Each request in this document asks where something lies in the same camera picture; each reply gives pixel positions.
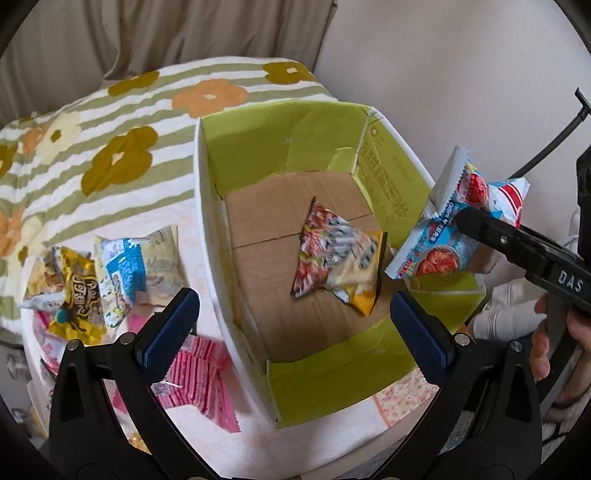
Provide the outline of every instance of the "cardboard bottom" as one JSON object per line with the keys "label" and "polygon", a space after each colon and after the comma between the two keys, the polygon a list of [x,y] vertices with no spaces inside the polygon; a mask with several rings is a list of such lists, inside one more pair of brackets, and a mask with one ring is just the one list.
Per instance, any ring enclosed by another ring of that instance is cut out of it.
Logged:
{"label": "cardboard bottom", "polygon": [[[388,316],[392,295],[404,287],[382,273],[381,292],[363,316],[329,291],[290,295],[300,232],[310,201],[365,232],[381,230],[355,180],[348,173],[311,171],[272,176],[226,196],[233,263],[271,362],[294,362],[364,332]],[[391,260],[384,259],[380,271]]]}

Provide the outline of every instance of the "blanket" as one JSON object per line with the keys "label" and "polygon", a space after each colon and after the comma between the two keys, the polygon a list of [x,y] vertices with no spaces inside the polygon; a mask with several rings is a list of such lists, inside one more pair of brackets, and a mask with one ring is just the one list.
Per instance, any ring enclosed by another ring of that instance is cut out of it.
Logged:
{"label": "blanket", "polygon": [[197,118],[298,98],[334,100],[301,63],[217,57],[143,73],[8,124],[0,131],[0,338],[20,334],[27,257],[193,198]]}

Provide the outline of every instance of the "black cable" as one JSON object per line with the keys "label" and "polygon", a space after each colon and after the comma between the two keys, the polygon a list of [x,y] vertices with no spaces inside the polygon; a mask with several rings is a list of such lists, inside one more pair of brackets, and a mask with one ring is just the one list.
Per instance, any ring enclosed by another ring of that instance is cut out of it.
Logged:
{"label": "black cable", "polygon": [[510,179],[518,179],[522,177],[526,173],[528,173],[532,168],[534,168],[538,163],[540,163],[543,159],[545,159],[548,155],[550,155],[566,138],[574,132],[574,130],[583,123],[583,121],[587,118],[587,116],[591,113],[591,105],[587,99],[583,96],[580,90],[577,90],[574,93],[575,97],[578,98],[579,102],[583,105],[580,112],[577,114],[576,117],[573,118],[571,123],[569,123],[564,130],[562,130],[555,139],[552,140],[545,148],[538,153],[534,158],[532,158],[528,163],[523,165],[519,170],[517,170],[513,175],[511,175]]}

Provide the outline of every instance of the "bed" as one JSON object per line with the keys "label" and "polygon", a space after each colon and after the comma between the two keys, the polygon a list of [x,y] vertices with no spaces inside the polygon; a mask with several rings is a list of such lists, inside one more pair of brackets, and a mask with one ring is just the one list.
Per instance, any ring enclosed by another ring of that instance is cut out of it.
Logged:
{"label": "bed", "polygon": [[[197,332],[221,340],[203,260],[195,248],[199,244],[193,177],[196,119],[284,99],[336,101],[301,63],[217,57],[114,83],[54,113],[12,121],[0,132],[2,325],[22,334],[33,375],[31,398],[46,425],[47,399],[38,361],[43,352],[33,335],[31,313],[23,310],[21,317],[17,307],[34,256],[54,244],[91,250],[94,235],[138,236],[171,223],[181,225],[181,260],[189,286],[202,302]],[[418,418],[435,392],[415,370],[354,406],[276,429],[232,373],[226,382],[240,433],[226,433],[192,406],[167,411],[221,475],[262,479],[302,472],[311,472],[310,478],[344,473],[408,433],[412,419]],[[371,441],[379,450],[375,446],[358,450]],[[354,457],[346,456],[354,450]]]}

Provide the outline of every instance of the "flower pattern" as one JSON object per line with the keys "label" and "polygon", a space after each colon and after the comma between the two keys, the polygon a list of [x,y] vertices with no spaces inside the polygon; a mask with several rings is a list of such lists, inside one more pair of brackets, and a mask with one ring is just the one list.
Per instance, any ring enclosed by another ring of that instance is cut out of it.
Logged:
{"label": "flower pattern", "polygon": [[0,257],[10,255],[21,240],[21,218],[24,207],[13,211],[12,216],[0,214]]}
{"label": "flower pattern", "polygon": [[248,92],[226,79],[204,80],[173,97],[173,109],[187,108],[191,118],[221,112],[228,106],[242,105]]}
{"label": "flower pattern", "polygon": [[15,145],[0,145],[0,179],[6,174],[10,167],[12,167],[12,158],[17,152],[18,146]]}
{"label": "flower pattern", "polygon": [[296,61],[273,61],[265,63],[262,69],[267,73],[267,81],[277,85],[293,85],[302,80],[316,81],[306,66]]}
{"label": "flower pattern", "polygon": [[27,218],[20,227],[20,217],[23,207],[13,213],[11,230],[8,234],[2,236],[5,239],[0,257],[7,262],[8,281],[4,286],[4,296],[16,297],[21,280],[21,270],[27,257],[33,257],[40,254],[45,248],[43,242],[46,240],[46,227],[41,224],[38,217]]}
{"label": "flower pattern", "polygon": [[418,368],[374,395],[374,402],[390,428],[421,403],[431,398],[438,387],[427,383]]}
{"label": "flower pattern", "polygon": [[49,130],[50,126],[51,122],[47,122],[39,127],[31,128],[29,131],[27,131],[27,133],[25,133],[22,138],[21,153],[23,155],[31,155],[37,148],[37,145],[43,139],[43,136],[45,136],[47,133],[47,130]]}
{"label": "flower pattern", "polygon": [[152,154],[148,149],[157,140],[158,134],[152,127],[133,128],[125,135],[112,138],[82,175],[82,193],[88,197],[111,184],[123,185],[140,178],[152,166]]}
{"label": "flower pattern", "polygon": [[160,77],[160,72],[154,70],[153,72],[142,73],[136,77],[121,80],[120,82],[111,85],[107,92],[111,97],[116,97],[129,92],[134,88],[146,88],[152,85]]}
{"label": "flower pattern", "polygon": [[64,112],[58,115],[37,145],[36,153],[41,157],[41,163],[50,165],[58,153],[76,143],[82,132],[79,123],[78,112]]}

